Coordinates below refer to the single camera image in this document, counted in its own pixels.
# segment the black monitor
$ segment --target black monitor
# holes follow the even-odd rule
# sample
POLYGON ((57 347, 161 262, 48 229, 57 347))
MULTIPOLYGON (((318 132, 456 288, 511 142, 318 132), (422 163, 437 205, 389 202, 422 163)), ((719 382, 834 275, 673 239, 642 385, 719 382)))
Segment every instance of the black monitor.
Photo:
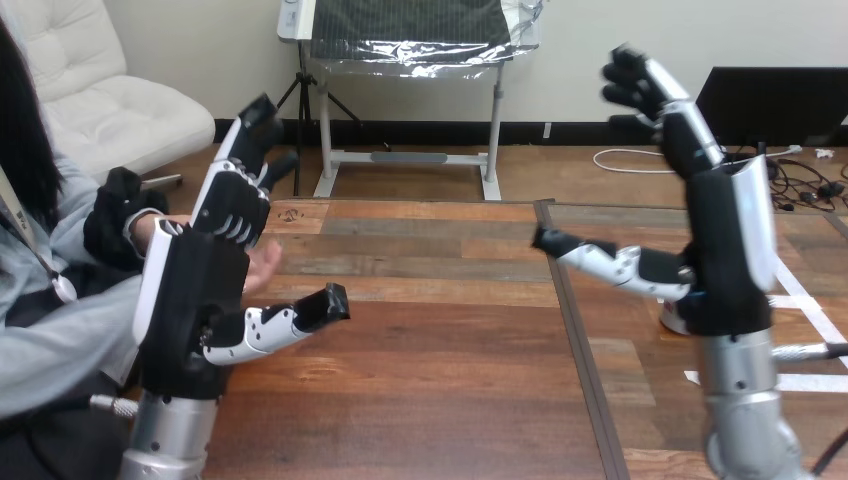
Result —
POLYGON ((826 145, 848 117, 848 68, 715 67, 698 108, 722 145, 826 145))

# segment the chair leg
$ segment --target chair leg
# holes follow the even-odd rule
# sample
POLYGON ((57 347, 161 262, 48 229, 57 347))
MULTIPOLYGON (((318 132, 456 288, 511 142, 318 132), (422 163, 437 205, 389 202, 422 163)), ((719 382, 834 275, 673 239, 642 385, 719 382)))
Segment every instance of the chair leg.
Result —
POLYGON ((177 188, 183 184, 183 176, 180 174, 177 175, 166 175, 164 177, 151 178, 150 180, 145 180, 141 182, 142 190, 152 190, 157 189, 161 190, 163 188, 174 187, 177 188))

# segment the gray jacket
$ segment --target gray jacket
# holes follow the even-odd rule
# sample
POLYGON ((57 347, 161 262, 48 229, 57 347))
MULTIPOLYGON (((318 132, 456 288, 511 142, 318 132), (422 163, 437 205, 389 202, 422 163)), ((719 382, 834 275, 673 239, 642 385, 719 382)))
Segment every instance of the gray jacket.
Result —
MULTIPOLYGON (((32 219, 30 225, 39 253, 61 272, 70 264, 97 263, 83 247, 83 224, 98 185, 63 156, 56 165, 64 178, 59 223, 52 233, 32 219)), ((0 419, 56 399, 98 369, 115 379, 126 375, 136 354, 131 326, 140 276, 65 305, 30 328, 17 328, 5 326, 9 308, 21 295, 50 288, 50 278, 4 228, 0 267, 6 272, 0 273, 0 419)))

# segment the white wall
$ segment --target white wall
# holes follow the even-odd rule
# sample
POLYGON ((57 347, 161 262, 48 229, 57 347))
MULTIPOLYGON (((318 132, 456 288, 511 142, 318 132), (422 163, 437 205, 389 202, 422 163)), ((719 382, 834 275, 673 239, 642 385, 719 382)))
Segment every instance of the white wall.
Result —
MULTIPOLYGON (((275 33, 280 0, 105 2, 131 74, 181 90, 216 118, 262 91, 279 98, 293 79, 295 49, 275 33)), ((604 120, 615 107, 599 97, 598 72, 625 41, 693 93, 713 65, 848 66, 846 0, 548 0, 542 28, 541 49, 507 67, 505 120, 604 120)), ((490 115, 491 79, 335 77, 331 89, 368 120, 490 115)))

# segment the white cable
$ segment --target white cable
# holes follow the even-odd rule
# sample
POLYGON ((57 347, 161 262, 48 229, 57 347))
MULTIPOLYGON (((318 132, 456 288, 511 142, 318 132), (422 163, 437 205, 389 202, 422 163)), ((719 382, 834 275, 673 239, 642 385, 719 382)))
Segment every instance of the white cable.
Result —
MULTIPOLYGON (((780 156, 783 156, 783 155, 793 155, 795 153, 800 153, 800 152, 801 152, 800 146, 791 145, 789 147, 789 150, 786 150, 786 151, 783 151, 783 152, 778 152, 778 153, 769 153, 769 154, 766 155, 766 157, 769 157, 769 158, 780 157, 780 156)), ((649 175, 665 175, 665 174, 669 174, 669 173, 675 173, 674 170, 633 170, 633 169, 629 169, 629 168, 608 167, 608 166, 603 165, 601 162, 598 161, 598 157, 600 157, 601 155, 606 155, 607 153, 637 153, 637 154, 640 154, 640 155, 651 155, 652 157, 662 157, 663 154, 657 153, 657 152, 649 152, 649 151, 646 151, 646 150, 631 150, 629 148, 611 148, 609 150, 604 150, 602 152, 596 153, 595 156, 592 157, 592 161, 595 162, 595 165, 597 165, 598 167, 600 167, 600 168, 602 168, 602 169, 604 169, 608 172, 644 173, 644 174, 649 174, 649 175)), ((748 160, 750 160, 750 159, 738 160, 736 162, 727 162, 724 165, 736 165, 737 163, 745 163, 748 160)))
POLYGON ((601 155, 605 155, 607 153, 638 153, 642 155, 651 155, 653 157, 662 157, 662 153, 657 152, 648 152, 645 150, 631 150, 628 148, 611 148, 609 150, 604 150, 603 152, 598 152, 592 157, 592 161, 595 162, 595 165, 601 167, 602 169, 608 172, 616 172, 616 173, 647 173, 647 174, 665 174, 665 173, 674 173, 674 170, 631 170, 629 168, 615 168, 608 167, 606 165, 601 164, 598 161, 598 157, 601 155))

